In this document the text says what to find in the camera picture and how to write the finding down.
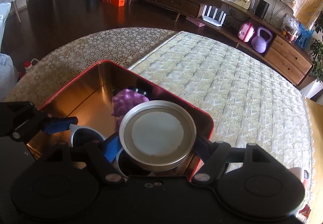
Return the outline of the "red foil wrapper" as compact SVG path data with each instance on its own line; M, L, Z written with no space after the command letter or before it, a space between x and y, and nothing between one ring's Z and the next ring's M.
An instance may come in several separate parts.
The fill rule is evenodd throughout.
M306 204L298 213L307 219L309 217L310 212L311 212L311 208L309 207L308 204Z

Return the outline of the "purple kettlebell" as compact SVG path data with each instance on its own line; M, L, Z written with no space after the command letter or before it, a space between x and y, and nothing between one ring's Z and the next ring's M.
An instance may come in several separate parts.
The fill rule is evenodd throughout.
M261 31L264 31L269 38L267 40L265 40L262 36L261 36ZM251 46L252 48L262 54L266 51L267 49L267 44L273 39L273 35L272 33L265 27L259 27L257 30L257 34L256 36L252 39L251 41Z

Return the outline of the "potted green tree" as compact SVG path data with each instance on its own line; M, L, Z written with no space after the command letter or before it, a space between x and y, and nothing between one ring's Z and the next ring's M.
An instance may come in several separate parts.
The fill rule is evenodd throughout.
M319 17L314 23L314 30L316 33L322 32L323 22L322 22L322 11ZM313 69L311 70L311 75L316 77L316 79L322 82L323 79L323 70L322 70L322 60L323 60L323 45L322 39L314 39L313 43L310 46L311 56L313 57Z

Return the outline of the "yellow woven placemat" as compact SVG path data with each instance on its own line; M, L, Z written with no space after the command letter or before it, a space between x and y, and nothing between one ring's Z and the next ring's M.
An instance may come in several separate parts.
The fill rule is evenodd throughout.
M309 223L322 223L322 105L305 99L308 108L311 137L313 139L313 186L311 188L311 212Z

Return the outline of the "white router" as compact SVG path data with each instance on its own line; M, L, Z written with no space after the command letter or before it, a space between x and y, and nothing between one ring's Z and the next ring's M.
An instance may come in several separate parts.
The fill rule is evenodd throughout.
M201 18L203 21L212 24L216 27L222 27L226 18L226 13L219 10L217 7L205 5L202 11Z

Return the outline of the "wooden tv console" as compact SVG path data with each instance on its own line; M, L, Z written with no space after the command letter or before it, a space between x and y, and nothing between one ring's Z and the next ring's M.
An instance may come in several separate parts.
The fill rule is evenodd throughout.
M144 0L156 6L174 11L177 15L212 28L235 43L236 48L244 49L259 58L295 86L300 86L313 69L309 55L289 41L281 31L250 10L246 10L225 0ZM250 41L238 38L243 23L251 23L255 34L268 38L266 50L259 53Z

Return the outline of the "black speaker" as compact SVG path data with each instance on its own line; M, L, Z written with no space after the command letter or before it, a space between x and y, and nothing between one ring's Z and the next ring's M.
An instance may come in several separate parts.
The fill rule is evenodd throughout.
M268 8L269 8L268 2L266 2L265 0L259 0L257 7L255 9L254 15L261 19L264 19Z

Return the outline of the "white sunglasses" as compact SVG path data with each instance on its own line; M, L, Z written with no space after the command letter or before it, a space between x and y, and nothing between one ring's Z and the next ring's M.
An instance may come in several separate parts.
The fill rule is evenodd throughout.
M70 124L69 130L71 131L71 144L73 147L81 147L86 143L96 142L99 144L99 149L103 151L104 141L107 138L97 130L74 124ZM130 176L149 176L151 174L151 171L145 170L134 163L134 161L127 155L123 147L121 151L118 152L117 158L113 162L113 165L125 179L128 179Z

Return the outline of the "gold jar lid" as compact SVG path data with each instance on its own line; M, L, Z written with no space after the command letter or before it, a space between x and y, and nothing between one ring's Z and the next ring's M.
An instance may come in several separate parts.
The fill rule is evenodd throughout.
M193 149L197 128L191 115L169 101L149 101L130 109L119 126L126 154L140 167L161 172L184 162Z

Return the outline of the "cream quilted table mat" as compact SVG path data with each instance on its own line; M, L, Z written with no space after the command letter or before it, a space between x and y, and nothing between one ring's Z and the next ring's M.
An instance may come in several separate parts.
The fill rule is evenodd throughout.
M130 68L207 112L212 141L256 143L287 168L313 174L305 97L279 73L216 40L180 32Z

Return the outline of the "purple spiky toy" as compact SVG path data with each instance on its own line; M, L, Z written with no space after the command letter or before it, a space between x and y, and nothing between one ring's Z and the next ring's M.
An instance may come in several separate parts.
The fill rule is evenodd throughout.
M148 101L149 99L146 96L130 89L124 89L117 93L112 98L112 116L117 118L118 127L129 110Z

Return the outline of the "pink toy case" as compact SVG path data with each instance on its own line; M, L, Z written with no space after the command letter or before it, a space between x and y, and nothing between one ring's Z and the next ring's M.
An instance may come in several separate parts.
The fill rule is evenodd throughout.
M251 22L243 23L238 31L238 38L247 43L255 33L255 28Z

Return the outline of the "black clear round case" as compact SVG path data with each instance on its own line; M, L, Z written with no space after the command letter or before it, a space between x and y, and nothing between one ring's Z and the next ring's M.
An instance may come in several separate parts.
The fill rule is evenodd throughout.
M293 167L289 169L303 184L304 188L307 188L307 182L309 179L309 173L307 170L301 167Z

